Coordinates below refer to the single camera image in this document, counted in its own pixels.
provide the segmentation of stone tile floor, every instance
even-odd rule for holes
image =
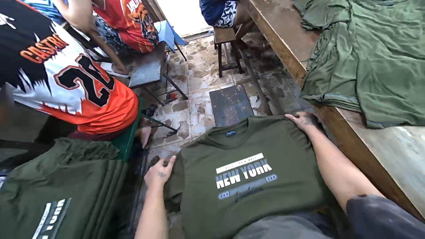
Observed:
[[[300,98],[300,87],[285,70],[263,35],[260,32],[249,33],[244,40],[250,46],[246,53],[273,114],[314,111],[307,101]],[[175,54],[171,52],[168,75],[187,94],[189,99],[184,100],[178,94],[177,100],[165,106],[158,104],[159,107],[155,111],[154,118],[178,128],[179,131],[175,135],[167,136],[170,130],[165,127],[156,128],[148,146],[150,150],[148,161],[155,156],[169,159],[177,154],[184,144],[191,142],[215,126],[209,95],[211,91],[233,85],[243,85],[254,114],[266,115],[260,107],[261,102],[246,69],[244,74],[239,74],[235,69],[224,71],[223,77],[218,77],[218,56],[213,44],[212,36],[189,42],[182,48],[183,53],[187,56],[187,62],[179,52]],[[223,56],[222,62],[226,62],[225,56]],[[149,88],[155,94],[164,93],[165,82],[151,85]],[[172,86],[167,85],[167,90],[173,89]],[[165,95],[162,95],[160,99],[164,100]],[[178,214],[169,217],[170,232],[178,232],[170,233],[170,238],[182,238],[179,218]]]

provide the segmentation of tattoo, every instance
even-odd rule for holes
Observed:
[[[158,172],[158,175],[159,175],[161,178],[165,178],[165,177],[167,176],[167,174],[165,174],[165,173],[163,173],[163,172]]]

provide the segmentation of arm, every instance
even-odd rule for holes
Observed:
[[[124,63],[122,63],[115,50],[99,36],[96,30],[91,29],[89,32],[87,32],[87,35],[100,47],[100,49],[102,49],[102,51],[110,58],[112,63],[114,63],[115,67],[118,69],[114,69],[114,72],[124,75],[129,74],[127,68],[125,67]]]
[[[310,138],[316,153],[320,174],[345,212],[348,200],[355,196],[384,197],[369,179],[317,128],[315,115],[298,112],[298,118],[290,114],[285,116]]]
[[[91,0],[53,0],[53,3],[69,24],[82,32],[89,32],[93,27],[91,19],[93,7]]]
[[[69,5],[63,0],[53,0],[53,3],[62,14],[63,18],[78,30],[86,33],[102,51],[111,59],[117,68],[117,73],[127,75],[128,70],[116,54],[97,33],[93,18],[91,0],[68,0]]]
[[[170,177],[175,161],[176,156],[171,157],[167,167],[164,167],[164,159],[161,159],[146,173],[146,198],[134,239],[168,238],[164,184]]]

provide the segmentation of green metal chair leg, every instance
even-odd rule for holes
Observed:
[[[148,120],[150,120],[150,121],[153,121],[153,122],[155,122],[155,123],[157,123],[157,124],[159,124],[159,125],[161,125],[161,126],[164,126],[164,127],[166,127],[166,128],[168,128],[168,129],[170,129],[170,130],[172,130],[172,131],[174,131],[174,132],[178,132],[178,130],[176,130],[175,128],[172,128],[172,127],[170,127],[170,126],[168,126],[168,125],[166,125],[166,124],[164,124],[164,123],[162,123],[161,121],[158,121],[158,120],[156,120],[156,119],[152,119],[151,117],[149,117],[149,116],[147,116],[146,114],[144,114],[144,113],[141,113],[140,114],[143,118],[146,118],[146,119],[148,119]]]

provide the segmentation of wooden workbench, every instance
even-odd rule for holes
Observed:
[[[303,85],[319,32],[305,31],[292,0],[241,0],[294,80]],[[389,199],[425,221],[425,127],[366,129],[364,116],[329,106],[316,112],[340,150]]]

